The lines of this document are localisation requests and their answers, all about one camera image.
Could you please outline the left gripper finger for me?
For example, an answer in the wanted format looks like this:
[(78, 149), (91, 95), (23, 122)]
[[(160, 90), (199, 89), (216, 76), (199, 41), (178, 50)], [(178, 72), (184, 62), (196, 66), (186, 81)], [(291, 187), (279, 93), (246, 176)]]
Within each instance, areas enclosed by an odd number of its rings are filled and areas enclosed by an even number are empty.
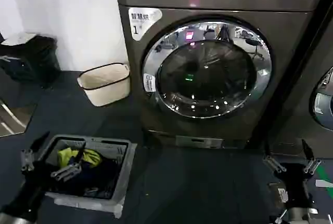
[(21, 150), (20, 159), (22, 173), (28, 173), (34, 170), (35, 155), (39, 152), (49, 134), (49, 131), (43, 133), (40, 137), (36, 138), (27, 149)]
[(85, 146), (86, 142), (84, 142), (83, 145), (80, 147), (77, 156), (73, 160), (73, 163), (67, 165), (64, 168), (52, 172), (50, 176), (56, 181), (63, 181), (63, 182), (66, 182), (71, 178), (77, 176), (82, 171), (81, 160), (84, 155)]

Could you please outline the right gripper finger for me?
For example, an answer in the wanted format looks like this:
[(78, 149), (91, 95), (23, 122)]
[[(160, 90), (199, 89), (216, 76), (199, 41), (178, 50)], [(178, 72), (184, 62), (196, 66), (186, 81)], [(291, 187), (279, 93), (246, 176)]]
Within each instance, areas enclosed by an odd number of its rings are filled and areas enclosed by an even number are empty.
[(275, 160), (271, 155), (270, 144), (266, 140), (264, 141), (264, 157), (263, 162), (275, 173), (286, 172), (286, 167), (282, 166), (277, 160)]
[(312, 148), (307, 144), (304, 139), (302, 139), (302, 147), (305, 158), (308, 161), (308, 164), (303, 169), (303, 172), (305, 174), (313, 175), (322, 161), (315, 158)]

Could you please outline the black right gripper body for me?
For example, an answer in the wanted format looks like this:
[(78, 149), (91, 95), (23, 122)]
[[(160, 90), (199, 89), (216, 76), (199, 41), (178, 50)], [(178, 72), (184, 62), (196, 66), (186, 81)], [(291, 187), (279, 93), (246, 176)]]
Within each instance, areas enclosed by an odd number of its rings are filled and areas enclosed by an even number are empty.
[(281, 181), (285, 185), (288, 201), (287, 209), (312, 208), (313, 202), (308, 191), (308, 180), (313, 175), (305, 174), (303, 169), (306, 165), (301, 163), (282, 163), (287, 171), (281, 173)]

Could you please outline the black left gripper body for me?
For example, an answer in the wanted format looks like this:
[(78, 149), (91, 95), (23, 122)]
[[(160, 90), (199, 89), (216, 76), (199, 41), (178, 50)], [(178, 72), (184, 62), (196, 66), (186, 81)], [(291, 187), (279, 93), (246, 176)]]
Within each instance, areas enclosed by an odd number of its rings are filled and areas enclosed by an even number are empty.
[(14, 199), (4, 206), (5, 218), (37, 218), (39, 209), (48, 191), (54, 182), (51, 173), (57, 167), (43, 162), (34, 161), (33, 168), (23, 165), (21, 173), (24, 182)]

